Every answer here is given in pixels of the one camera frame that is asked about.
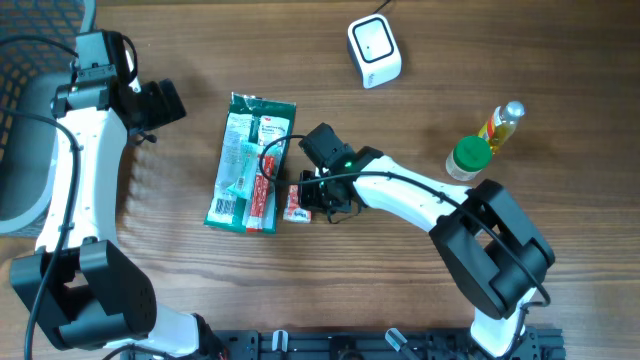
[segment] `bottle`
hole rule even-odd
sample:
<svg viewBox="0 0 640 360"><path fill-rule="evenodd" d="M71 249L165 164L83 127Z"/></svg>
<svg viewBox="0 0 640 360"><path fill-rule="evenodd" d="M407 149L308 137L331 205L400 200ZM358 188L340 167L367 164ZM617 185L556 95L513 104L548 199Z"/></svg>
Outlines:
<svg viewBox="0 0 640 360"><path fill-rule="evenodd" d="M498 106L489 121L480 129L478 136L487 141L491 152L496 154L516 131L522 116L524 116L524 106L519 101L512 101L507 106Z"/></svg>
<svg viewBox="0 0 640 360"><path fill-rule="evenodd" d="M458 142L447 157L445 167L452 178L469 181L491 161L491 147L477 136L467 136Z"/></svg>

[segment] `packet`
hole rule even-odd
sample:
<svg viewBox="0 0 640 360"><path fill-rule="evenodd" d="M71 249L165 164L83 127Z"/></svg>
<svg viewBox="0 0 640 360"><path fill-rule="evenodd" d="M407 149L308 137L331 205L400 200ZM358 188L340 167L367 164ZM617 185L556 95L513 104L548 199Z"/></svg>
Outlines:
<svg viewBox="0 0 640 360"><path fill-rule="evenodd" d="M295 103L271 101L235 93L231 95L213 198L205 216L204 225L236 232L247 231L247 223L251 217L252 199L242 196L248 197L247 194L251 194L251 198L253 198L255 181L253 181L252 189L248 193L248 188L245 189L244 185L249 180L247 176L255 176L260 173L260 170L256 166L256 171L252 175L251 169L247 169L251 167L252 162L248 162L245 166L243 145L252 143L263 148L273 140L291 134L295 113ZM277 177L283 167L288 147L289 141L283 141L274 145L273 151L270 149L269 156L274 158L273 177ZM244 153L251 155L256 152L256 149L252 145L246 145ZM261 153L262 151L257 154L254 162L256 165ZM241 189L238 192L230 191L229 188L235 188L243 175L245 178ZM255 226L253 228L260 227L262 232L273 234L276 231L277 212L275 186L268 183L267 187L268 191L261 219L258 224L252 220L252 226Z"/></svg>
<svg viewBox="0 0 640 360"><path fill-rule="evenodd" d="M275 166L275 157L265 155L264 157L264 173L267 176L273 175L273 169ZM246 226L247 231L260 232L263 229L264 209L267 204L267 196L269 194L269 180L267 180L262 173L257 174L255 178L255 185L253 191L253 197L251 198L251 210L249 212L249 219Z"/></svg>
<svg viewBox="0 0 640 360"><path fill-rule="evenodd" d="M301 208L298 202L298 185L289 186L287 207L284 209L282 218L301 224L309 224L311 222L311 211Z"/></svg>

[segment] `small white box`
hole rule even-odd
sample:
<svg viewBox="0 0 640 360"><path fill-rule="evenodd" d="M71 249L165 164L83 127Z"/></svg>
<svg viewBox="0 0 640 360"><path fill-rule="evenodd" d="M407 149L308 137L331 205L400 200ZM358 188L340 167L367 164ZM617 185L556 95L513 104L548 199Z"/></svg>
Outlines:
<svg viewBox="0 0 640 360"><path fill-rule="evenodd" d="M400 75L402 58L387 19L373 14L356 20L347 30L351 60L370 89Z"/></svg>

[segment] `red and white box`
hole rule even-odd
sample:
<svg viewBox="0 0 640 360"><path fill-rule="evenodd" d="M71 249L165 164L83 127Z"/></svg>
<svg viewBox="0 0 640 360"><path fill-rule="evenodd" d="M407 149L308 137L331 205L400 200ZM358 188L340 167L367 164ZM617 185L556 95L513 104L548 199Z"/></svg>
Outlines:
<svg viewBox="0 0 640 360"><path fill-rule="evenodd" d="M308 224L311 222L311 211L300 207L298 202L298 185L289 186L289 195L287 196L287 208L284 209L283 218L286 221Z"/></svg>
<svg viewBox="0 0 640 360"><path fill-rule="evenodd" d="M267 174L267 176L272 176L275 163L276 158L274 156L267 155L264 157L264 173ZM253 185L253 197L251 198L251 213L247 221L247 232L262 232L267 195L269 195L269 180L262 176L261 173L256 174L256 181Z"/></svg>

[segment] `wooden table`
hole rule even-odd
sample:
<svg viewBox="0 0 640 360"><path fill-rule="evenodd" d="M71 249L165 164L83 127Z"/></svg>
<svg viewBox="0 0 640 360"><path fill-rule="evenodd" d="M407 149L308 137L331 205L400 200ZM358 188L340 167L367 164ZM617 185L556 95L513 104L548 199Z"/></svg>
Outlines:
<svg viewBox="0 0 640 360"><path fill-rule="evenodd" d="M572 359L637 358L638 2L397 1L383 13L403 72L364 90L345 32L376 5L98 9L99 26L135 42L142 79L173 79L189 113L121 166L120 245L159 301L216 329L468 326L473 307L428 236L393 215L366 210L341 225L318 215L279 223L277 236L204 227L225 115L232 91L295 101L294 133L324 121L354 148L451 182L444 161L455 143L519 99L528 114L481 178L504 184L556 253L545 282L553 304L528 323L562 328ZM293 147L289 176L308 168ZM1 241L0 357L19 358L28 311L7 276L33 240ZM40 330L34 352L104 355L57 352Z"/></svg>

